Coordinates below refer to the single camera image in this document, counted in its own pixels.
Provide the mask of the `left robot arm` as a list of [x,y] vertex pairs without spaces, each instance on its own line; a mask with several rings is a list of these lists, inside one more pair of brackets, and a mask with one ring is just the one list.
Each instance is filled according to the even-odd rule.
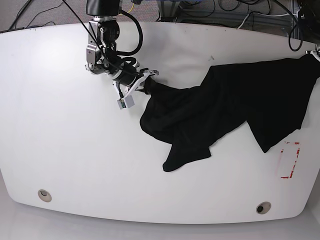
[[[281,7],[285,12],[292,18],[294,26],[288,36],[288,45],[291,51],[297,52],[301,49],[304,41],[304,33],[312,36],[316,40],[320,40],[320,2],[317,0],[298,0],[297,3],[300,5],[297,16],[285,7],[278,0],[273,0],[279,7]],[[294,49],[291,45],[292,33],[298,30],[300,36],[300,44],[298,48]]]

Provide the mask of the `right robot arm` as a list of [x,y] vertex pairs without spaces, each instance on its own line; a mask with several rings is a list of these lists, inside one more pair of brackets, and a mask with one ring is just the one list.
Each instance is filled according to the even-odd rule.
[[[121,86],[150,95],[156,85],[152,76],[159,72],[150,71],[148,68],[137,70],[139,63],[133,55],[137,54],[143,45],[143,30],[138,20],[122,10],[121,0],[88,0],[86,14],[93,17],[87,28],[87,70],[95,75],[107,74],[120,98],[125,96]],[[116,16],[120,14],[130,18],[138,31],[138,44],[132,51],[117,50],[116,40],[120,36],[120,27]]]

